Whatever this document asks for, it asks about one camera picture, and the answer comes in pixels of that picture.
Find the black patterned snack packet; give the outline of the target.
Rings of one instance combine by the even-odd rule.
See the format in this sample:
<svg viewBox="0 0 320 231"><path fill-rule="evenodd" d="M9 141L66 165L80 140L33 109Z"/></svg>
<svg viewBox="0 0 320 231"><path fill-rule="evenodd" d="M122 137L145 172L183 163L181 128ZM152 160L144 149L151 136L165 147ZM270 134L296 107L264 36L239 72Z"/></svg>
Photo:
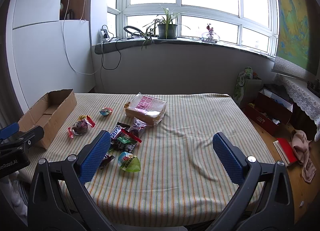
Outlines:
<svg viewBox="0 0 320 231"><path fill-rule="evenodd" d="M111 142L111 148L116 151L132 153L133 149L136 147L136 144L137 142L122 143L119 140L114 140Z"/></svg>

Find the dark green candy packet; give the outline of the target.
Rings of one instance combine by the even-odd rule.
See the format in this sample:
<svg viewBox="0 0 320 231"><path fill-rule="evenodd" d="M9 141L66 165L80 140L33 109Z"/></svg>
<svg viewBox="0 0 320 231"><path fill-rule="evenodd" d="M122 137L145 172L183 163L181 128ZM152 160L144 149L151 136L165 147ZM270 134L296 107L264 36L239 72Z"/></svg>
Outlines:
<svg viewBox="0 0 320 231"><path fill-rule="evenodd" d="M131 143L131 139L127 137L118 137L116 141L119 146L123 146Z"/></svg>

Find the white lace cloth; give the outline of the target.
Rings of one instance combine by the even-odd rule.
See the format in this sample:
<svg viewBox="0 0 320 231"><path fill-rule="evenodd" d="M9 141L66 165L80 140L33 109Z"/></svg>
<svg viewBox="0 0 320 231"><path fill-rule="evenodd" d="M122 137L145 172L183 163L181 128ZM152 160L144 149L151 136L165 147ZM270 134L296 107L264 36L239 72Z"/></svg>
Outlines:
<svg viewBox="0 0 320 231"><path fill-rule="evenodd" d="M319 97L307 87L307 82L314 79L306 69L276 56L272 72L277 75L275 83L285 87L289 97L306 113L316 125L316 135L319 135Z"/></svg>

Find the purple snack bag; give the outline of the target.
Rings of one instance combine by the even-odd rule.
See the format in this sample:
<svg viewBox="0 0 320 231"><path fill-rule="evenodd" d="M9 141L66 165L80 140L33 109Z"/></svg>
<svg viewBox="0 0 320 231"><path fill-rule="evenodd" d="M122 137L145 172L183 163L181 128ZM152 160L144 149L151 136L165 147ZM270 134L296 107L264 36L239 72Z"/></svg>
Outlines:
<svg viewBox="0 0 320 231"><path fill-rule="evenodd" d="M133 123L129 128L129 132L134 136L141 138L147 128L148 124L146 122L134 117Z"/></svg>

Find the dark dried fruit bag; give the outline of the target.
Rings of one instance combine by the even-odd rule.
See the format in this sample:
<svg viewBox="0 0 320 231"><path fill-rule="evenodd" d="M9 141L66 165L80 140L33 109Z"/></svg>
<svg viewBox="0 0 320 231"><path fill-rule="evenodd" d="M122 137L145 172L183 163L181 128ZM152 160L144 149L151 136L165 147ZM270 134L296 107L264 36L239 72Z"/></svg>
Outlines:
<svg viewBox="0 0 320 231"><path fill-rule="evenodd" d="M68 128L68 136L73 139L75 136L84 135L88 128L94 128L95 122L89 121L87 118L78 120L72 127Z"/></svg>

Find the red and white book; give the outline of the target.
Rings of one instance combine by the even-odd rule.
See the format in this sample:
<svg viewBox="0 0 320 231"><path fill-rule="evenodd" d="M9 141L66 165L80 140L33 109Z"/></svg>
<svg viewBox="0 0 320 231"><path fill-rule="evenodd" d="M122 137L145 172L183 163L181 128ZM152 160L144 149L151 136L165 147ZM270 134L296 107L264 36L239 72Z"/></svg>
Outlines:
<svg viewBox="0 0 320 231"><path fill-rule="evenodd" d="M293 149L289 142L285 138L277 138L273 142L274 147L276 148L278 154L281 157L281 160L284 162L285 167L289 167L298 162L298 159L293 152Z"/></svg>

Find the packaged sliced bread loaf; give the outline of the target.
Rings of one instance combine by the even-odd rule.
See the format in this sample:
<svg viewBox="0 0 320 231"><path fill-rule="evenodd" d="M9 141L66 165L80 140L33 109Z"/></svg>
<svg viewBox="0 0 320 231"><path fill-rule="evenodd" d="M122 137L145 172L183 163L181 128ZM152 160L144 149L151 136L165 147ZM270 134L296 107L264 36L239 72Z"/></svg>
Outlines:
<svg viewBox="0 0 320 231"><path fill-rule="evenodd" d="M138 93L124 105L124 109L128 117L156 126L165 115L167 101Z"/></svg>

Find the yellow candy packet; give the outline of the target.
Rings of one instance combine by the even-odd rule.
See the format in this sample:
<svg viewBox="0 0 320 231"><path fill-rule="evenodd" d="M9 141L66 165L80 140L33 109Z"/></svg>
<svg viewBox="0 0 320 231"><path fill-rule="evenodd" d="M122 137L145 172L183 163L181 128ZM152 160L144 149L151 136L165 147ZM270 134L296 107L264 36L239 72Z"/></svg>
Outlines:
<svg viewBox="0 0 320 231"><path fill-rule="evenodd" d="M87 116L86 115L80 115L78 117L78 121L82 121L82 120L87 120Z"/></svg>

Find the power strip on sill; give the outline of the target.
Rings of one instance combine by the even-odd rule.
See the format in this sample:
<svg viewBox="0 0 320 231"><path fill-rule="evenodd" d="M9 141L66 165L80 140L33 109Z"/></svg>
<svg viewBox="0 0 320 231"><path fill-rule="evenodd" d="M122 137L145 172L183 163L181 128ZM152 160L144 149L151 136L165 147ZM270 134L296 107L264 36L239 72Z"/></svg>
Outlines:
<svg viewBox="0 0 320 231"><path fill-rule="evenodd" d="M108 30L101 28L100 29L100 36L101 36L101 42L107 42L108 39L110 38L109 34L108 34Z"/></svg>

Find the light green candy packet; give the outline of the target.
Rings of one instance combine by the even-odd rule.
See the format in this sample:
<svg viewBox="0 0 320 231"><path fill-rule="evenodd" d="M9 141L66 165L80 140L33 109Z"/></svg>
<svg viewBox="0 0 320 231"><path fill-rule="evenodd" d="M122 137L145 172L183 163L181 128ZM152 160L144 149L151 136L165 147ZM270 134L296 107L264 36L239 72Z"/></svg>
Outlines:
<svg viewBox="0 0 320 231"><path fill-rule="evenodd" d="M128 153L122 152L118 157L118 166L121 170L126 172L140 172L141 164L137 156Z"/></svg>

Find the beige cloth on floor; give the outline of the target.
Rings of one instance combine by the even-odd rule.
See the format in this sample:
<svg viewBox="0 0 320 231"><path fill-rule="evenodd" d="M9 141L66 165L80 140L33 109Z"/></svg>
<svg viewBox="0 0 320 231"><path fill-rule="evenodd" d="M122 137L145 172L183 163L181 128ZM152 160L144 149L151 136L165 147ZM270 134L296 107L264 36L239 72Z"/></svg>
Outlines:
<svg viewBox="0 0 320 231"><path fill-rule="evenodd" d="M299 164L302 168L302 178L310 184L315 176L316 167L314 166L310 157L310 141L307 140L305 132L295 130L293 134L291 147L296 155Z"/></svg>

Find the white cabinet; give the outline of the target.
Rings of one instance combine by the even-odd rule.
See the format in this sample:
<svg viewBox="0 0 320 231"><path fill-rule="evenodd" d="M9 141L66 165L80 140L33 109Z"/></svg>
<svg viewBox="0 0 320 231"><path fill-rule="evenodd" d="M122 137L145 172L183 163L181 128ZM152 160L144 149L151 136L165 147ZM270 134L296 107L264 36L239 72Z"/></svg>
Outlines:
<svg viewBox="0 0 320 231"><path fill-rule="evenodd" d="M60 19L60 0L10 0L7 62L23 113L44 94L95 87L89 22Z"/></svg>

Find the dark red box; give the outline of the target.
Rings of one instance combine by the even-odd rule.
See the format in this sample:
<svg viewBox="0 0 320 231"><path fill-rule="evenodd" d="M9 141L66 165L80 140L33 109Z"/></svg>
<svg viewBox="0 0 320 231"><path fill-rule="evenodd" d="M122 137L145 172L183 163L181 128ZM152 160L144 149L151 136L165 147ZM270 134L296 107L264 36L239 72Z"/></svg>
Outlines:
<svg viewBox="0 0 320 231"><path fill-rule="evenodd" d="M244 114L274 136L281 125L286 125L293 112L293 105L263 88L254 101L244 107Z"/></svg>

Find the snickers bar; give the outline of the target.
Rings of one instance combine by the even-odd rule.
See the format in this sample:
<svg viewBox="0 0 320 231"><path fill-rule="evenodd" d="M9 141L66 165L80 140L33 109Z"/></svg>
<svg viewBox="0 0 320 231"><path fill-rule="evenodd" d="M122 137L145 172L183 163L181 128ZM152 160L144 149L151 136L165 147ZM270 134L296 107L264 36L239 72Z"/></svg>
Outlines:
<svg viewBox="0 0 320 231"><path fill-rule="evenodd" d="M122 135L122 129L128 130L130 126L128 124L117 122L115 128L110 133L110 137L112 141L115 141L118 137Z"/></svg>

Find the blue jelly cup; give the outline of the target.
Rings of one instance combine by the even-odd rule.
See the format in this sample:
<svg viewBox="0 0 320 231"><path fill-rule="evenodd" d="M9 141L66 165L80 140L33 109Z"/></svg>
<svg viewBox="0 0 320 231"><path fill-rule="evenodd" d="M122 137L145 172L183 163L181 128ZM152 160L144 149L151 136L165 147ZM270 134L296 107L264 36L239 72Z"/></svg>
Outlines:
<svg viewBox="0 0 320 231"><path fill-rule="evenodd" d="M109 108L109 107L103 107L99 111L99 113L104 117L107 117L112 112L113 112L112 108Z"/></svg>

